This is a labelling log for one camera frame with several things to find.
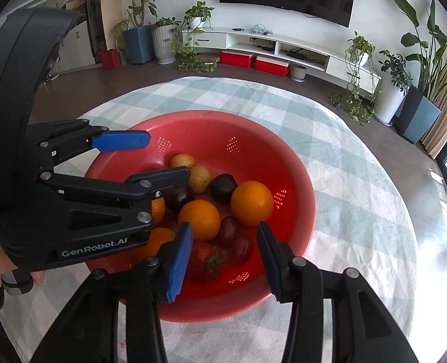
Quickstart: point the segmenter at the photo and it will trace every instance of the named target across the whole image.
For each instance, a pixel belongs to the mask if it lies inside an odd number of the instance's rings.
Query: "yellow fruit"
[[[164,243],[173,241],[175,236],[176,233],[169,228],[155,228],[149,235],[148,244],[132,250],[131,253],[138,262],[148,257],[154,257],[158,253],[160,247]]]
[[[193,227],[195,241],[213,240],[220,229],[220,214],[210,202],[202,199],[188,202],[178,214],[178,226],[188,222]]]
[[[179,166],[186,166],[191,168],[195,166],[195,158],[189,154],[178,154],[171,160],[171,168],[177,168]]]
[[[195,194],[202,194],[212,182],[212,175],[207,168],[201,165],[194,166],[190,172],[188,185]]]
[[[274,209],[274,198],[264,184],[249,180],[235,189],[230,208],[243,225],[256,227],[269,219]]]
[[[159,198],[151,201],[151,218],[153,219],[153,225],[158,225],[163,221],[164,214],[166,213],[166,204],[164,198]]]

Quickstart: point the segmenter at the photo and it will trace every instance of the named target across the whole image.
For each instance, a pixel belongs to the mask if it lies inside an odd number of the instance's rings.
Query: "red storage box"
[[[119,59],[119,52],[116,49],[109,49],[101,52],[100,55],[103,71],[116,70],[121,67],[121,60]]]
[[[289,63],[267,57],[257,57],[254,68],[259,71],[269,72],[280,76],[287,76],[289,73]]]
[[[222,52],[220,55],[222,64],[236,65],[250,68],[253,65],[255,55],[245,52]]]

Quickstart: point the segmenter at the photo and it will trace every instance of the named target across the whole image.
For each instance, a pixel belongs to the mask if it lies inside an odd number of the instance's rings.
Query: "white lid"
[[[252,56],[254,56],[254,55],[255,55],[254,53],[245,53],[245,52],[229,52],[229,51],[227,51],[227,50],[224,50],[224,51],[222,51],[222,53],[228,53],[228,54],[239,54],[239,55],[241,55],[241,56],[249,56],[249,57],[252,57]]]
[[[268,58],[268,57],[260,57],[260,56],[258,56],[257,60],[265,61],[266,63],[281,65],[283,67],[288,67],[289,66],[289,63],[287,61],[280,61],[280,60],[276,60],[276,59]]]

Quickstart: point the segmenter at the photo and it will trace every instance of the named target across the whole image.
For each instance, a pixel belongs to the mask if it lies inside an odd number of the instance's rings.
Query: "potato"
[[[208,169],[201,165],[196,165],[190,169],[191,176],[188,185],[195,194],[201,194],[206,191],[212,182],[212,175]]]
[[[171,160],[171,168],[178,168],[179,166],[191,168],[195,166],[195,158],[189,154],[178,154]]]

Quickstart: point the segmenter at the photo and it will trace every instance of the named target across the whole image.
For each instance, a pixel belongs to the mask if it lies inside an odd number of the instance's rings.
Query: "orange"
[[[169,241],[173,241],[176,236],[169,228],[155,228],[149,235],[148,244],[131,251],[138,262],[148,257],[155,257],[160,247]]]
[[[158,225],[163,221],[164,213],[166,212],[166,205],[164,198],[159,198],[151,201],[151,217],[153,224]]]
[[[256,227],[267,221],[274,210],[274,198],[270,190],[258,181],[240,184],[230,200],[232,213],[246,227]]]
[[[178,214],[178,226],[188,222],[193,227],[195,241],[213,240],[220,229],[220,214],[210,202],[202,199],[188,202]]]

